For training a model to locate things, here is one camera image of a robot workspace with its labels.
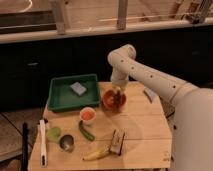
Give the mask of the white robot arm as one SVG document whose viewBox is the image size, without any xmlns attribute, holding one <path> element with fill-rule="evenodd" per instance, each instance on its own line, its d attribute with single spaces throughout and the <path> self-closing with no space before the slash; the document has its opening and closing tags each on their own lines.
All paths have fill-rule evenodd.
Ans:
<svg viewBox="0 0 213 171">
<path fill-rule="evenodd" d="M 132 77 L 175 108 L 170 171 L 213 171 L 213 89 L 135 61 L 136 50 L 126 44 L 111 51 L 111 82 L 124 89 Z"/>
</svg>

